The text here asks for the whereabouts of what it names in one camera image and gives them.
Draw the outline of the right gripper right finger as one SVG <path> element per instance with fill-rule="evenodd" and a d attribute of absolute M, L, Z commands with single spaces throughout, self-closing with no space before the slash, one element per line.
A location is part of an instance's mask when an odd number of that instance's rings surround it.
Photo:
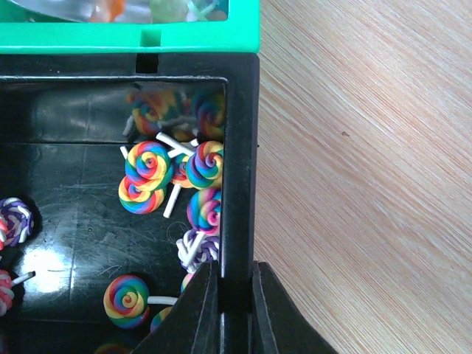
<path fill-rule="evenodd" d="M 253 262 L 252 290 L 253 353 L 337 353 L 303 317 L 268 263 Z"/>

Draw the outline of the black bin of lollipops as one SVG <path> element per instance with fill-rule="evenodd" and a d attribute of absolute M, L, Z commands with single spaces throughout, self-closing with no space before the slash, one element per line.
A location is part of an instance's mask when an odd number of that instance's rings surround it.
<path fill-rule="evenodd" d="M 177 293 L 173 241 L 184 207 L 166 219 L 132 215 L 118 200 L 124 96 L 139 81 L 217 83 L 226 92 L 218 311 L 201 322 L 213 330 L 190 351 L 249 351 L 259 71 L 254 54 L 2 55 L 1 195 L 38 213 L 33 238 L 2 261 L 36 273 L 1 319 L 11 353 L 92 353 L 107 341 L 138 341 L 142 331 L 113 326 L 101 304 L 125 272 Z"/>

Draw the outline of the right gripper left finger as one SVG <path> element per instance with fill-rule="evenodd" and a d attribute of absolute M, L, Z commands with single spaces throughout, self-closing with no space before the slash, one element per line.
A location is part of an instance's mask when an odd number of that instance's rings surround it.
<path fill-rule="evenodd" d="M 205 263 L 194 274 L 173 309 L 133 353 L 216 353 L 218 336 L 218 270 Z"/>

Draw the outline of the green bin of gummy candies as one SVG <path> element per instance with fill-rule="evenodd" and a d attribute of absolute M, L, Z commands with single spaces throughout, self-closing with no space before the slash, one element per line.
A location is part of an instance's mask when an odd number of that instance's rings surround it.
<path fill-rule="evenodd" d="M 223 21 L 154 23 L 127 1 L 112 23 L 91 23 L 94 1 L 2 1 L 1 53 L 249 52 L 260 47 L 260 3 L 217 1 Z"/>

